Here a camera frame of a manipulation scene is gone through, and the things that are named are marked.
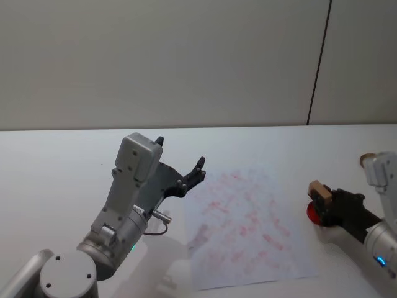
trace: white paper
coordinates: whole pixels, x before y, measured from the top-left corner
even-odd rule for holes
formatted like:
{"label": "white paper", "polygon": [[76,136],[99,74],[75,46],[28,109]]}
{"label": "white paper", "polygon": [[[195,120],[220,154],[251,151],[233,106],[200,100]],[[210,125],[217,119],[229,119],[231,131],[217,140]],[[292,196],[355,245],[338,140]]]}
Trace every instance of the white paper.
{"label": "white paper", "polygon": [[208,174],[185,199],[195,289],[315,276],[282,193],[259,170]]}

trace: table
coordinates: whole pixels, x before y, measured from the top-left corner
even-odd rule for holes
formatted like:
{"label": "table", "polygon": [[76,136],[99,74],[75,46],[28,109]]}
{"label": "table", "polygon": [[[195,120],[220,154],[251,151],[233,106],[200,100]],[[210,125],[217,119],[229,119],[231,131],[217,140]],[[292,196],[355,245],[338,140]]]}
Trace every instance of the table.
{"label": "table", "polygon": [[101,298],[395,297],[396,285],[362,245],[339,228],[315,227],[305,212],[308,183],[318,179],[363,193],[382,216],[358,159],[397,151],[397,125],[0,132],[0,287],[37,251],[71,251],[83,239],[104,205],[121,139],[134,131],[162,135],[162,161],[181,173],[202,155],[207,172],[273,169],[319,276],[191,292],[183,199],[168,198],[161,210],[172,215],[169,232],[143,237],[115,276],[99,283]]}

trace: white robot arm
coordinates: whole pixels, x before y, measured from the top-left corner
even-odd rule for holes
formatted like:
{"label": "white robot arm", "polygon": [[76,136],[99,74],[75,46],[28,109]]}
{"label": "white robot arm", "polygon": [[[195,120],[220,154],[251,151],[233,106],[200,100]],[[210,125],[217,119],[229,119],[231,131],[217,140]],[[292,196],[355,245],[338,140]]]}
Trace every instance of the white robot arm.
{"label": "white robot arm", "polygon": [[77,251],[40,251],[5,285],[0,298],[97,298],[97,282],[113,276],[145,233],[150,217],[162,220],[163,233],[167,231],[171,218],[158,210],[162,201],[184,197],[204,180],[204,157],[182,176],[159,162],[162,145],[162,137],[155,142],[138,133],[125,137],[105,206]]}

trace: white wall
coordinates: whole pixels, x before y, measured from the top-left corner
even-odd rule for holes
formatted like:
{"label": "white wall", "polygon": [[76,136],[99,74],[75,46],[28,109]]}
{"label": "white wall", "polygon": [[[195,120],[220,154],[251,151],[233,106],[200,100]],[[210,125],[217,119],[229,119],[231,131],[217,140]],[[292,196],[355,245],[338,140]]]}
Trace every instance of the white wall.
{"label": "white wall", "polygon": [[397,1],[333,0],[310,124],[397,122]]}
{"label": "white wall", "polygon": [[0,129],[306,122],[328,0],[2,0]]}

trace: wire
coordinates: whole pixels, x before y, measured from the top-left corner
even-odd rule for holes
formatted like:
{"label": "wire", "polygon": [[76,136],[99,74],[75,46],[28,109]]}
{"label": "wire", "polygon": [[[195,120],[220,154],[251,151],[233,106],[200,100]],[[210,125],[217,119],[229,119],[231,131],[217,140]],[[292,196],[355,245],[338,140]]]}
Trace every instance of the wire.
{"label": "wire", "polygon": [[160,233],[143,233],[144,235],[149,235],[149,236],[160,236],[163,235],[165,233],[167,233],[168,231],[168,225],[164,224],[166,226],[166,229]]}

